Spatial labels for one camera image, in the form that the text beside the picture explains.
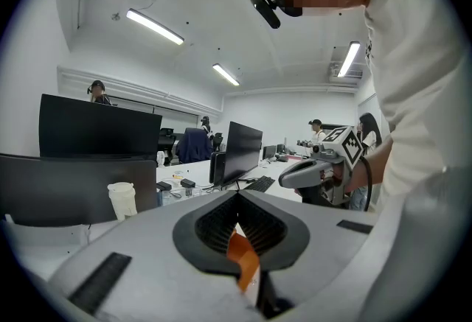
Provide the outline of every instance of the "computer monitor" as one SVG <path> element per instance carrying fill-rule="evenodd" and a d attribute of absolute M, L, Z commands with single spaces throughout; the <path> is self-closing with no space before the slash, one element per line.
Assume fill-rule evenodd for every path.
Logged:
<path fill-rule="evenodd" d="M 275 150 L 276 150 L 275 145 L 270 145 L 268 147 L 264 147 L 263 148 L 263 160 L 265 160 L 266 158 L 275 157 Z"/>
<path fill-rule="evenodd" d="M 158 207 L 155 161 L 0 154 L 0 215 L 49 227 L 116 220 L 107 186 L 117 182 L 133 184 L 138 212 Z"/>
<path fill-rule="evenodd" d="M 262 140 L 262 131 L 235 122 L 229 123 L 223 184 L 236 181 L 259 164 Z"/>
<path fill-rule="evenodd" d="M 41 157 L 156 160 L 162 116 L 43 94 Z"/>

